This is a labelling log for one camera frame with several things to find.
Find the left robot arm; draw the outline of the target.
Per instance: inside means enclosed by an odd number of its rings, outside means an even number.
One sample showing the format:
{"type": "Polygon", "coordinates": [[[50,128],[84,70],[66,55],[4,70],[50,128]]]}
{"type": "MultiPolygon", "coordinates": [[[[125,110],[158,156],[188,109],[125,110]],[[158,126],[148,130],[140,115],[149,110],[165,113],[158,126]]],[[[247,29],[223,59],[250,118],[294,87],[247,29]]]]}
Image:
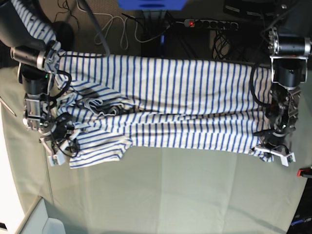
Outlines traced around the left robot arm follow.
{"type": "Polygon", "coordinates": [[[279,0],[273,21],[261,31],[268,43],[271,59],[271,102],[258,99],[254,89],[256,63],[250,75],[253,100],[265,109],[269,121],[266,130],[255,132],[260,144],[251,152],[260,153],[263,161],[274,156],[291,155],[286,137],[295,131],[301,83],[308,77],[308,59],[312,56],[312,2],[310,0],[279,0]]]}

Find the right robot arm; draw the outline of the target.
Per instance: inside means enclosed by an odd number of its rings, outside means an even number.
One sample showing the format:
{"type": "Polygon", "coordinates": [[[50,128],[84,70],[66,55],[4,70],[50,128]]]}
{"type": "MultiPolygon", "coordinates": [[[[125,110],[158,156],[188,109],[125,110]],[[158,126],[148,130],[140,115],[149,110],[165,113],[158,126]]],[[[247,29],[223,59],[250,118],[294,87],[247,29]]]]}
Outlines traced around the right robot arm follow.
{"type": "Polygon", "coordinates": [[[70,88],[72,76],[59,69],[61,43],[56,36],[39,35],[41,20],[19,0],[0,2],[0,40],[10,47],[10,56],[19,63],[18,81],[25,90],[23,124],[28,130],[38,131],[39,142],[48,152],[51,165],[61,165],[66,157],[79,153],[77,136],[69,113],[53,116],[57,100],[70,88]]]}

